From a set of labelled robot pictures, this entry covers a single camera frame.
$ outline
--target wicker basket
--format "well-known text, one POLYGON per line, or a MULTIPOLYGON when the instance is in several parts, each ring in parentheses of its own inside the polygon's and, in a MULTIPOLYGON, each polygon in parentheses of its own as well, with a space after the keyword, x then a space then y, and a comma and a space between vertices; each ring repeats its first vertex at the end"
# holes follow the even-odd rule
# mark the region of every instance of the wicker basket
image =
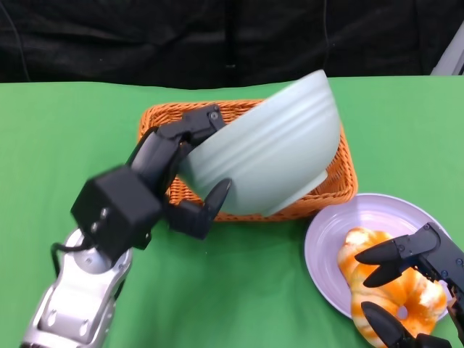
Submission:
MULTIPOLYGON (((236 119, 260 102, 261 100, 214 101, 215 104, 219 105, 226 123, 236 119)), ((150 127, 179 120, 183 112, 204 107, 211 103, 170 103, 151 107, 145 111, 141 118, 138 138, 140 139, 150 127)), ((270 217, 261 215, 235 216, 220 212, 216 217, 216 221, 295 220, 306 218, 328 205, 348 202, 357 193, 357 178, 343 129, 341 130, 339 149, 327 172, 327 179, 319 187, 270 217)), ((182 199, 193 200, 197 203, 201 202, 201 199, 192 193, 178 178, 174 180, 168 193, 170 201, 175 204, 182 199)))

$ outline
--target robotic arm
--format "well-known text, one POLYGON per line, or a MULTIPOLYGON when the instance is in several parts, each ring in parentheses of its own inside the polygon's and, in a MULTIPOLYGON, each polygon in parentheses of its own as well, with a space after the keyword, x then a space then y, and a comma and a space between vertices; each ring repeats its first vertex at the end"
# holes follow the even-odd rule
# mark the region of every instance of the robotic arm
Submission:
POLYGON ((186 112, 180 121, 147 131, 125 165, 85 183, 71 209, 78 227, 64 245, 51 247, 57 279, 20 348, 101 348, 131 268, 132 248, 145 249, 161 219, 181 233, 206 237, 231 180, 219 182, 203 206, 171 204, 166 191, 180 161, 224 125, 217 105, 186 112), (61 265, 58 251, 65 253, 61 265))
MULTIPOLYGON (((436 223, 427 223, 410 236, 400 236, 356 255, 358 262, 379 265, 364 281, 364 286, 382 286, 401 276, 409 267, 430 281, 445 281, 452 295, 448 313, 464 346, 464 252, 436 223)), ((445 339, 419 334, 414 338, 390 313, 372 302, 362 310, 378 337, 388 348, 450 348, 445 339)))

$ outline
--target bread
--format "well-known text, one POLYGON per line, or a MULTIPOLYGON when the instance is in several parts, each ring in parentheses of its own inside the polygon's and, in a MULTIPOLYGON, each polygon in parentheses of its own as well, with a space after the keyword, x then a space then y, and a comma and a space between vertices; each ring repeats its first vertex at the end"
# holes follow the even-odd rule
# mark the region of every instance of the bread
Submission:
POLYGON ((374 347, 385 347, 385 345, 365 319, 361 309, 362 302, 374 302, 390 312, 414 337, 419 333, 430 334, 447 305, 443 287, 437 282, 428 281, 412 268, 384 286, 366 288, 363 285, 364 280, 377 266, 360 264, 355 260, 355 255, 391 238, 383 231, 353 228, 348 232, 337 257, 340 271, 352 293, 351 311, 355 326, 374 347), (398 315, 402 307, 407 310, 406 318, 398 315))

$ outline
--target purple plate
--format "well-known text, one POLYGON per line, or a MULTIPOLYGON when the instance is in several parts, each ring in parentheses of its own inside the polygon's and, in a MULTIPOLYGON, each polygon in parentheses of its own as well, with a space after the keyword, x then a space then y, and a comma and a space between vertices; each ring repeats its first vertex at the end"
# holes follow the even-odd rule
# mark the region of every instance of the purple plate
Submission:
MULTIPOLYGON (((321 210, 307 229, 304 258, 314 284, 338 311, 351 317, 351 292, 336 262, 351 228, 386 231, 393 237, 416 232, 428 221, 442 225, 421 208, 383 194, 358 194, 350 202, 321 210)), ((448 300, 446 284, 442 283, 448 300)), ((439 319, 447 314, 445 310, 439 319)))

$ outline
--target green table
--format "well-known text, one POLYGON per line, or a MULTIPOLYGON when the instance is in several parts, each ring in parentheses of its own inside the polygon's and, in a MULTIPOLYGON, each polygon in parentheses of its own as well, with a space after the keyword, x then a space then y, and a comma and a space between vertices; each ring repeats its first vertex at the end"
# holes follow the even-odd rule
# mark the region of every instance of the green table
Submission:
MULTIPOLYGON (((464 247, 464 80, 337 78, 331 85, 360 190, 419 205, 464 247)), ((73 229, 69 209, 84 181, 126 160, 146 108, 263 98, 283 86, 0 85, 1 346, 18 346, 54 280, 49 247, 73 229)), ((147 250, 135 252, 107 347, 366 347, 309 277, 306 225, 218 223, 201 242, 160 223, 147 250)), ((434 333, 460 347, 449 318, 434 333)))

